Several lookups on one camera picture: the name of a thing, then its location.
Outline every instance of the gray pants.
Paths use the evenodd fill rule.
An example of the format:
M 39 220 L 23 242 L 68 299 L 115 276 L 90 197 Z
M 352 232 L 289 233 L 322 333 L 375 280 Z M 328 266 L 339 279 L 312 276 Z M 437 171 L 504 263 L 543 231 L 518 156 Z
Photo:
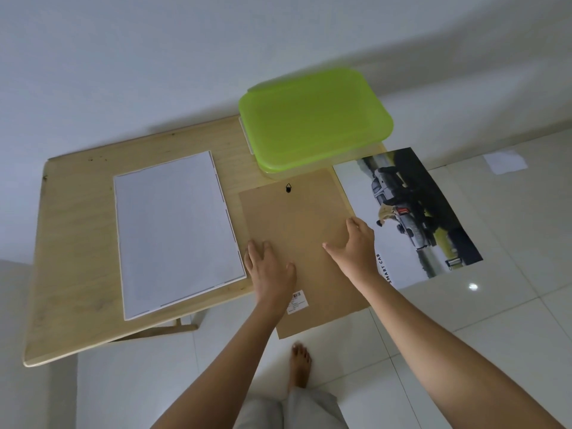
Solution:
M 284 409 L 276 400 L 247 399 L 234 429 L 348 429 L 330 393 L 295 387 L 290 391 Z

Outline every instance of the bare foot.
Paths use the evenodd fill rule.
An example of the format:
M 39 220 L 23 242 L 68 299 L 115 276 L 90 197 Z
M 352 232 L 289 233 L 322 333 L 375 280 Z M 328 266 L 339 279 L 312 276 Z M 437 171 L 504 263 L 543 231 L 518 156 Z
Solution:
M 295 343 L 292 347 L 292 354 L 290 355 L 289 393 L 294 387 L 306 388 L 311 367 L 312 358 L 310 357 L 310 353 L 301 343 Z

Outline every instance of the wooden table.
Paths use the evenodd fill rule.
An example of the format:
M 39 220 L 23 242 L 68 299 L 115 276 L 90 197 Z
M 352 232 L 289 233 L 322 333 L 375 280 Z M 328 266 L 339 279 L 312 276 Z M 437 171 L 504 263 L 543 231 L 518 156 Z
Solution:
M 113 176 L 210 150 L 239 247 L 239 192 L 272 183 L 238 116 L 49 159 L 44 167 L 24 364 L 37 366 L 238 298 L 250 279 L 125 321 Z

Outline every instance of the green storage box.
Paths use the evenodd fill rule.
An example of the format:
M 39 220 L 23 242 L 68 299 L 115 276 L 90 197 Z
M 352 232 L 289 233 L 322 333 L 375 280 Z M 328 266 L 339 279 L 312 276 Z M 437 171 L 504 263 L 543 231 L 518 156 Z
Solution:
M 258 165 L 274 179 L 379 153 L 393 130 L 366 80 L 350 69 L 255 86 L 239 111 Z

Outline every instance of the printed picture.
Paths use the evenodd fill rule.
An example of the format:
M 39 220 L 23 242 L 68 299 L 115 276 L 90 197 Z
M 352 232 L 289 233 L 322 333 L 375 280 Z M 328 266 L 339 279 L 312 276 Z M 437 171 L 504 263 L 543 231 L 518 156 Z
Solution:
M 395 288 L 482 260 L 411 148 L 334 169 L 355 215 L 375 231 L 377 268 Z

